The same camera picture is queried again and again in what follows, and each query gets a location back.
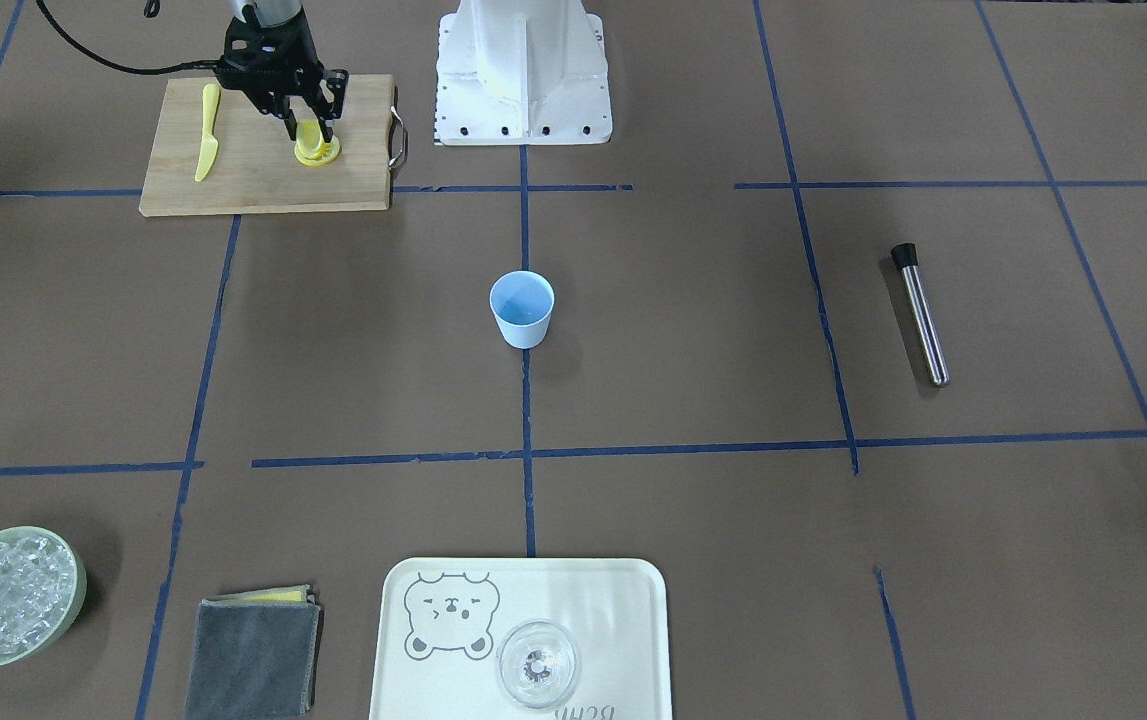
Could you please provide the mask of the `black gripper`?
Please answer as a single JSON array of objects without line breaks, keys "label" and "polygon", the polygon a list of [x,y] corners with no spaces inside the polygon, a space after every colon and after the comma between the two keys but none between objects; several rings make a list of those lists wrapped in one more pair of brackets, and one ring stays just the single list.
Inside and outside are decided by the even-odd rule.
[{"label": "black gripper", "polygon": [[343,115],[349,73],[318,58],[305,15],[271,26],[256,15],[236,15],[225,31],[216,78],[244,94],[259,114],[281,119],[290,141],[298,132],[290,99],[303,99],[317,117],[321,143],[334,140],[331,123]]}]

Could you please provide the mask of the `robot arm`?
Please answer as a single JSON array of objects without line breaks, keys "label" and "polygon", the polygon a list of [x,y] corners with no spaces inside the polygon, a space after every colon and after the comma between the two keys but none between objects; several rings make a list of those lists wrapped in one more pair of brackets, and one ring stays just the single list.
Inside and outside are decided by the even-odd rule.
[{"label": "robot arm", "polygon": [[318,58],[299,1],[234,1],[214,76],[223,88],[245,95],[258,114],[284,123],[291,140],[298,122],[290,99],[302,97],[320,123],[322,141],[334,140],[349,73]]}]

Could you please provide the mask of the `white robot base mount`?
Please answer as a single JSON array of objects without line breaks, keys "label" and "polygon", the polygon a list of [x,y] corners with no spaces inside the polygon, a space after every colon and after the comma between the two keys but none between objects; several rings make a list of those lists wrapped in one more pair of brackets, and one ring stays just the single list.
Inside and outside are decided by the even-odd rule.
[{"label": "white robot base mount", "polygon": [[435,143],[610,142],[604,24],[582,1],[462,1],[437,41]]}]

